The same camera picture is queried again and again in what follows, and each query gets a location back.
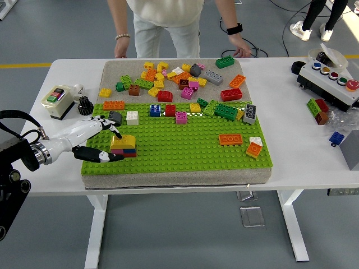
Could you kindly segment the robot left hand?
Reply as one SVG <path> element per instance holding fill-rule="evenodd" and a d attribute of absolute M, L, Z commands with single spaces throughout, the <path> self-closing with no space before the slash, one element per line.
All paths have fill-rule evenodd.
<path fill-rule="evenodd" d="M 103 130 L 109 130 L 114 133 L 117 138 L 122 138 L 117 129 L 117 123 L 100 115 L 78 121 L 72 126 L 60 131 L 49 140 L 41 140 L 40 143 L 46 149 L 44 153 L 44 163 L 51 164 L 55 162 L 60 154 L 64 152 L 72 152 L 76 159 L 92 163 L 107 163 L 123 160 L 125 158 L 123 155 L 107 153 L 82 145 Z"/>

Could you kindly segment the person's left hand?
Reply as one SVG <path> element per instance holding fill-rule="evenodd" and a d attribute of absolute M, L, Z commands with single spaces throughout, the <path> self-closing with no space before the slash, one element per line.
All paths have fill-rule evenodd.
<path fill-rule="evenodd" d="M 240 33 L 228 35 L 229 41 L 235 46 L 233 57 L 248 58 L 251 57 L 251 49 L 243 40 Z"/>

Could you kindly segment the person's right hand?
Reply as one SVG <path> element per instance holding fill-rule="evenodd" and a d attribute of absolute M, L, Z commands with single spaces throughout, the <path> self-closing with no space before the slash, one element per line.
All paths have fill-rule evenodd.
<path fill-rule="evenodd" d="M 127 57 L 127 49 L 130 44 L 129 37 L 118 38 L 116 41 L 116 45 L 114 48 L 114 56 L 115 58 L 126 58 Z"/>

